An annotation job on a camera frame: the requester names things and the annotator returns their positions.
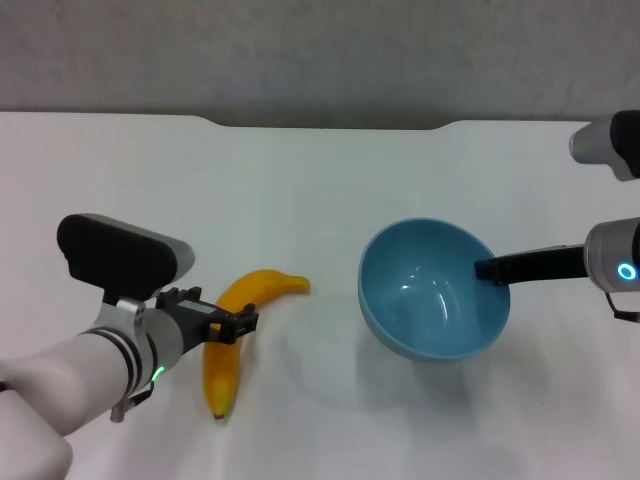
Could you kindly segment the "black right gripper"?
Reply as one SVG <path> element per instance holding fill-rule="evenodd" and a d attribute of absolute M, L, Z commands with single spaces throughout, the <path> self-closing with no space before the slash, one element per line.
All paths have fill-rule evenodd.
<path fill-rule="evenodd" d="M 495 286 L 585 278 L 584 246 L 559 246 L 474 263 L 476 279 Z"/>

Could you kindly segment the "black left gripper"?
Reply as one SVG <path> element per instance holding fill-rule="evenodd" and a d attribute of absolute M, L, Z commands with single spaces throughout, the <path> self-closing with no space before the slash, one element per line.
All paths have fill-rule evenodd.
<path fill-rule="evenodd" d="M 232 345 L 241 337 L 256 330 L 259 313 L 253 303 L 232 313 L 202 301 L 202 288 L 178 289 L 173 287 L 161 292 L 156 299 L 156 309 L 168 314 L 177 324 L 182 335 L 182 352 L 187 353 L 209 340 Z"/>

